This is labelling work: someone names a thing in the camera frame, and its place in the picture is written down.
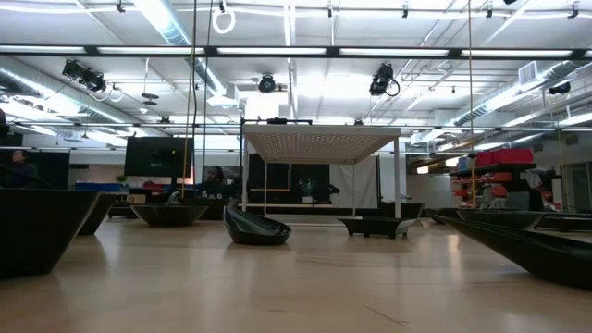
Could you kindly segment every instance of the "cable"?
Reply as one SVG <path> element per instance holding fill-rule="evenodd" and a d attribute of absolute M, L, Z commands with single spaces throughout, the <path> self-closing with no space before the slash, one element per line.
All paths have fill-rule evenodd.
<path fill-rule="evenodd" d="M 469 89 L 471 94 L 471 159 L 473 163 L 471 163 L 471 194 L 473 195 L 473 202 L 472 208 L 476 208 L 476 192 L 475 192 L 475 130 L 473 128 L 473 18 L 471 17 L 471 1 L 468 2 L 469 4 Z"/>

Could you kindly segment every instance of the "white pillar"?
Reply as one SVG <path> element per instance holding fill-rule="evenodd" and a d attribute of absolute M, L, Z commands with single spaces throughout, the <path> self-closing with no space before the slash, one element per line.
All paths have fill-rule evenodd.
<path fill-rule="evenodd" d="M 244 148 L 242 149 L 242 211 L 247 211 L 247 175 L 249 175 L 249 142 L 244 139 Z"/>
<path fill-rule="evenodd" d="M 395 217 L 401 218 L 401 178 L 399 177 L 399 170 L 401 168 L 399 162 L 399 137 L 393 141 L 395 146 Z"/>

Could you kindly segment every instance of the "stage light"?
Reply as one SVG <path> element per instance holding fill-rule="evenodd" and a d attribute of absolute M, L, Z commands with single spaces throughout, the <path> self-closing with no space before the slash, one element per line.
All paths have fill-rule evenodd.
<path fill-rule="evenodd" d="M 259 91 L 261 93 L 272 93 L 276 89 L 276 82 L 274 76 L 265 74 L 259 81 Z"/>

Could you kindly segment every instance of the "spotlight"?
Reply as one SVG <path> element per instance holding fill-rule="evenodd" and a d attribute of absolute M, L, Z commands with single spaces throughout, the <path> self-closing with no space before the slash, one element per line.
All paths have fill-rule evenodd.
<path fill-rule="evenodd" d="M 570 82 L 565 82 L 560 84 L 556 87 L 549 88 L 550 94 L 566 94 L 572 89 L 572 84 Z"/>
<path fill-rule="evenodd" d="M 78 80 L 78 83 L 84 85 L 86 89 L 93 93 L 102 93 L 107 88 L 103 73 L 85 68 L 76 60 L 66 60 L 62 75 L 70 80 Z"/>
<path fill-rule="evenodd" d="M 398 95 L 401 91 L 401 87 L 399 86 L 399 83 L 394 80 L 393 75 L 394 73 L 392 70 L 392 66 L 390 64 L 380 65 L 378 72 L 372 78 L 372 84 L 370 85 L 370 94 L 373 96 L 380 96 L 383 93 L 385 93 L 391 97 Z M 397 92 L 394 94 L 387 92 L 387 89 L 390 87 L 391 83 L 395 83 L 398 87 Z"/>
<path fill-rule="evenodd" d="M 274 76 L 265 74 L 259 81 L 259 91 L 261 93 L 271 93 L 276 89 L 276 82 Z"/>

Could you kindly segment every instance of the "black bowl-shaped seat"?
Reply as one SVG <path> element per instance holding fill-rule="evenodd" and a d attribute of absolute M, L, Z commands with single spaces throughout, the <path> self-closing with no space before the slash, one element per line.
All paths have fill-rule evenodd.
<path fill-rule="evenodd" d="M 440 218 L 538 278 L 592 289 L 591 243 L 475 221 Z"/>
<path fill-rule="evenodd" d="M 150 227 L 173 228 L 193 225 L 207 207 L 178 204 L 134 204 L 131 209 Z"/>
<path fill-rule="evenodd" d="M 395 203 L 382 203 L 382 209 L 388 217 L 395 217 L 396 208 Z M 425 203 L 401 203 L 401 218 L 419 218 L 426 207 Z"/>
<path fill-rule="evenodd" d="M 546 213 L 536 228 L 550 228 L 562 232 L 592 230 L 592 215 L 574 213 Z"/>
<path fill-rule="evenodd" d="M 424 211 L 427 217 L 433 219 L 434 222 L 438 224 L 444 224 L 444 222 L 442 222 L 438 216 L 458 218 L 459 215 L 456 213 L 458 210 L 458 208 L 426 208 Z"/>
<path fill-rule="evenodd" d="M 94 235 L 96 230 L 99 228 L 107 213 L 109 213 L 109 209 L 115 202 L 117 198 L 117 194 L 109 194 L 103 193 L 99 196 L 99 200 L 97 200 L 94 209 L 91 211 L 91 214 L 86 219 L 82 228 L 78 232 L 79 236 L 90 236 Z"/>
<path fill-rule="evenodd" d="M 458 215 L 464 221 L 481 222 L 508 228 L 533 228 L 543 218 L 543 212 L 495 211 L 495 210 L 459 210 Z"/>
<path fill-rule="evenodd" d="M 224 222 L 228 234 L 238 244 L 280 245 L 292 232 L 281 222 L 232 207 L 224 209 Z"/>
<path fill-rule="evenodd" d="M 0 189 L 0 278 L 51 272 L 100 194 Z"/>
<path fill-rule="evenodd" d="M 362 217 L 362 219 L 354 218 L 340 218 L 348 229 L 350 236 L 356 233 L 361 233 L 364 237 L 370 235 L 386 235 L 394 239 L 397 235 L 402 234 L 407 236 L 409 226 L 415 222 L 417 218 L 402 219 L 391 217 Z"/>

